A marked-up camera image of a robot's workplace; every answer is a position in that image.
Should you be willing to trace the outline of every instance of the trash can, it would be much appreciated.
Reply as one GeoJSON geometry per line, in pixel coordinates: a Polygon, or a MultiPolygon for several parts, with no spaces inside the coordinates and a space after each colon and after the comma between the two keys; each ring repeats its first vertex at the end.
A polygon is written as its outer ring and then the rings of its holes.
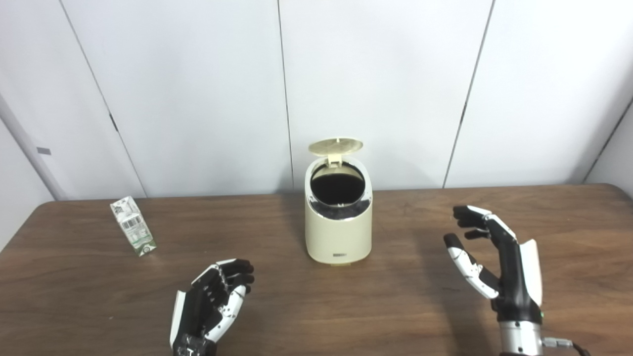
{"type": "Polygon", "coordinates": [[[345,137],[309,147],[319,159],[306,171],[306,245],[317,262],[350,264],[372,250],[372,183],[365,166],[347,156],[362,147],[345,137]]]}

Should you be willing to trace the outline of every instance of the black and white robotic hand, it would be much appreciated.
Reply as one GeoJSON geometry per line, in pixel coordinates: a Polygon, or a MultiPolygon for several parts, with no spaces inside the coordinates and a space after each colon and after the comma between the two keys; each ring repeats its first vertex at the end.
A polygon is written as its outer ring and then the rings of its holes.
{"type": "Polygon", "coordinates": [[[216,262],[191,282],[188,292],[177,292],[170,333],[174,356],[215,356],[218,340],[251,291],[252,273],[247,260],[216,262]]]}
{"type": "Polygon", "coordinates": [[[444,236],[451,258],[461,274],[481,295],[491,300],[501,328],[502,356],[541,356],[542,348],[575,348],[589,352],[566,339],[542,338],[542,281],[536,241],[519,244],[516,234],[488,210],[470,205],[454,207],[460,227],[472,228],[466,239],[487,238],[499,252],[501,277],[495,276],[469,254],[455,234],[444,236]]]}

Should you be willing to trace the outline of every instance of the connector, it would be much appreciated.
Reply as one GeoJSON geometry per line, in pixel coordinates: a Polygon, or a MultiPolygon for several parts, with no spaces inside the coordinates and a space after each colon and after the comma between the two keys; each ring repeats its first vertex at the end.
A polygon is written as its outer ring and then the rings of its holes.
{"type": "Polygon", "coordinates": [[[541,343],[545,347],[551,348],[572,348],[572,340],[559,339],[559,338],[541,338],[541,343]]]}

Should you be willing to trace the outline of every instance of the table surface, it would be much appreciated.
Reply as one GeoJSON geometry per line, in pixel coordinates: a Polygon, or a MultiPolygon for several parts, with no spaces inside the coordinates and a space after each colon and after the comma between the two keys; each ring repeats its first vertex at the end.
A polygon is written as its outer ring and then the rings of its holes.
{"type": "MultiPolygon", "coordinates": [[[[256,280],[219,356],[497,355],[496,315],[442,240],[460,232],[451,207],[464,204],[538,241],[544,335],[594,356],[633,352],[633,203],[613,186],[375,192],[373,251],[347,267],[307,255],[300,194],[137,202],[158,244],[144,257],[110,201],[35,210],[0,253],[3,355],[170,355],[176,290],[231,257],[252,261],[256,280]]],[[[489,241],[465,245],[498,273],[489,241]]]]}

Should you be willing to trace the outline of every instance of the white wall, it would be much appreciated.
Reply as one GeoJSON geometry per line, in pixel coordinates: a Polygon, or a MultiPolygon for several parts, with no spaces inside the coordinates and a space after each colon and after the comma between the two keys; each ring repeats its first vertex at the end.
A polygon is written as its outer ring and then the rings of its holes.
{"type": "Polygon", "coordinates": [[[294,185],[351,136],[375,189],[440,188],[490,1],[281,0],[294,185]]]}
{"type": "Polygon", "coordinates": [[[292,189],[276,0],[64,0],[148,196],[292,189]]]}
{"type": "Polygon", "coordinates": [[[595,167],[591,170],[587,183],[610,183],[622,188],[633,198],[633,109],[613,133],[595,167]]]}
{"type": "Polygon", "coordinates": [[[633,1],[497,1],[446,187],[580,183],[633,97],[633,1]]]}
{"type": "Polygon", "coordinates": [[[0,250],[40,204],[53,200],[0,120],[0,250]]]}
{"type": "Polygon", "coordinates": [[[633,97],[630,1],[496,2],[470,96],[491,0],[277,5],[0,1],[0,116],[54,195],[119,198],[301,190],[331,136],[376,189],[580,182],[633,97]]]}
{"type": "Polygon", "coordinates": [[[144,196],[57,0],[0,1],[0,97],[0,115],[56,197],[144,196]]]}

